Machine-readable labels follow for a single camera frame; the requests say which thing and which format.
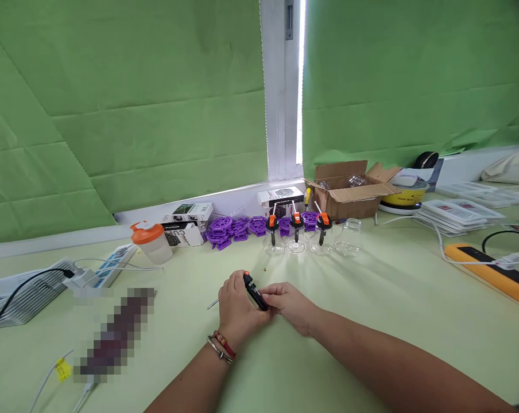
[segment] product box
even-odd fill
[[[313,199],[333,220],[367,218],[376,214],[382,196],[401,192],[388,183],[401,168],[384,169],[377,162],[368,172],[366,169],[367,161],[319,165],[315,169],[315,182],[305,181],[313,187]],[[349,188],[353,176],[363,178],[365,184]]]
[[[295,186],[258,192],[257,197],[259,204],[265,208],[265,215],[274,214],[277,218],[291,216],[292,201],[294,204],[304,202],[303,192]]]
[[[165,223],[164,233],[171,247],[196,247],[206,240],[206,225],[193,223]]]
[[[211,202],[203,204],[179,204],[168,207],[164,222],[208,221],[214,206]]]

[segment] orange power strip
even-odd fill
[[[446,246],[445,255],[459,262],[491,262],[493,257],[476,250],[468,244],[451,244]],[[519,271],[504,270],[498,266],[464,265],[478,277],[484,279],[499,291],[519,302]]]

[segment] glass jar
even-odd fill
[[[280,230],[267,231],[264,237],[264,251],[267,255],[276,256],[284,252],[284,241],[281,238]]]
[[[304,227],[290,227],[290,235],[289,240],[286,243],[286,249],[293,254],[303,254],[307,250],[307,244],[305,243]]]
[[[332,228],[315,227],[315,232],[309,236],[309,249],[317,255],[328,255],[334,247],[334,231]]]
[[[363,247],[361,228],[361,220],[356,218],[346,220],[342,225],[340,235],[334,239],[334,248],[339,254],[349,257],[359,254]]]

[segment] green curtain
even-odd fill
[[[0,0],[0,241],[267,177],[257,0]]]
[[[308,0],[304,173],[519,142],[519,0]]]

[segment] light green tablecloth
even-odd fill
[[[519,206],[501,210],[519,218]],[[382,213],[380,222],[395,217]],[[319,306],[407,340],[440,357],[495,392],[519,403],[519,305],[442,261],[436,235],[411,220],[374,228],[364,220],[364,251],[355,259],[310,252],[270,258],[252,236],[223,251],[174,249],[163,271],[123,272],[113,296],[94,305],[75,302],[67,290],[24,326],[0,329],[0,412],[27,410],[51,365],[65,352],[81,354],[98,322],[128,287],[157,290],[152,314],[122,374],[99,385],[82,412],[141,412],[186,366],[218,325],[206,307],[235,269],[251,272],[258,286],[288,280]],[[460,240],[479,248],[499,226]],[[64,256],[106,258],[125,241],[0,259],[0,277],[46,267]],[[519,236],[488,244],[492,254],[519,250]],[[144,254],[132,263],[150,265]],[[71,412],[83,385],[51,378],[35,412]],[[250,341],[231,368],[220,412],[383,411],[320,345],[300,337],[282,318]]]

